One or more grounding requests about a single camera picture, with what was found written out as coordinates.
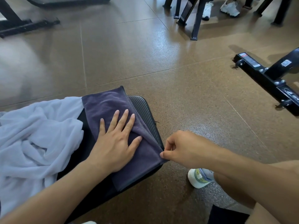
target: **hand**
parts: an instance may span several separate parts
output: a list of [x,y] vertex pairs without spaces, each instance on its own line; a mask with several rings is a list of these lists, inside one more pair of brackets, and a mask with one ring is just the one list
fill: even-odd
[[135,114],[132,114],[125,126],[128,114],[129,111],[127,109],[117,123],[119,115],[119,110],[117,110],[107,132],[105,130],[105,122],[101,119],[99,137],[86,159],[89,164],[92,164],[98,170],[102,171],[105,169],[108,175],[122,169],[133,158],[142,140],[142,137],[139,136],[128,146],[129,133],[135,121]]
[[222,149],[205,137],[190,131],[177,131],[167,138],[165,150],[160,156],[187,168],[207,168],[211,158]]

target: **black shorts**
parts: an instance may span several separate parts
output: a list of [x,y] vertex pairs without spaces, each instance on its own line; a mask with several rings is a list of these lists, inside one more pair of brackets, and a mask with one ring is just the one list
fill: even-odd
[[249,215],[213,205],[208,224],[244,224]]

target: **white sneaker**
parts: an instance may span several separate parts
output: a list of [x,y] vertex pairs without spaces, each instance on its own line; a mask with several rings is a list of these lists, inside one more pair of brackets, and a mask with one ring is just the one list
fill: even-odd
[[188,179],[191,185],[193,185],[193,187],[197,189],[202,188],[213,181],[204,177],[204,175],[202,175],[200,168],[190,169],[188,171]]
[[202,19],[205,21],[208,21],[210,19],[211,16],[211,10],[212,10],[212,6],[214,4],[212,2],[207,2],[206,5],[204,6],[204,13],[202,15]]
[[238,3],[236,1],[233,1],[229,4],[226,4],[226,2],[227,0],[221,6],[220,12],[229,14],[230,17],[237,17],[240,14],[240,12],[237,10]]

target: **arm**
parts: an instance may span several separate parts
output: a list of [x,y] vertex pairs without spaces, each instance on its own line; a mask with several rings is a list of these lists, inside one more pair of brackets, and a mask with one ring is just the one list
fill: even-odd
[[298,222],[299,178],[295,173],[237,155],[189,131],[170,136],[161,157],[223,174],[280,223]]
[[128,136],[135,120],[132,115],[123,129],[128,113],[126,110],[117,123],[119,111],[116,111],[107,133],[104,120],[101,119],[99,138],[89,157],[53,185],[4,216],[0,224],[64,223],[99,182],[110,173],[120,170],[133,157],[142,138],[137,137],[128,146]]

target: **gym floor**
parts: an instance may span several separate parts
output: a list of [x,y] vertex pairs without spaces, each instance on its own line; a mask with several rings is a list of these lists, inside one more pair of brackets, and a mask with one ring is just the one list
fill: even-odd
[[[198,41],[189,40],[196,9],[185,30],[179,29],[173,19],[176,0],[170,12],[162,7],[165,0],[111,0],[55,10],[7,1],[21,18],[58,17],[61,25],[0,40],[1,111],[123,85],[127,94],[147,100],[163,140],[176,130],[191,130],[264,163],[299,159],[299,120],[275,110],[274,98],[242,70],[232,69],[237,53],[270,66],[298,47],[299,0],[293,0],[281,28],[270,25],[280,0],[262,18],[252,16],[261,3],[255,2],[253,10],[242,9],[234,19],[219,13],[225,0],[215,0]],[[285,79],[298,89],[299,75]],[[212,204],[245,210],[217,184],[192,188],[187,171],[168,162],[74,223],[202,224]]]

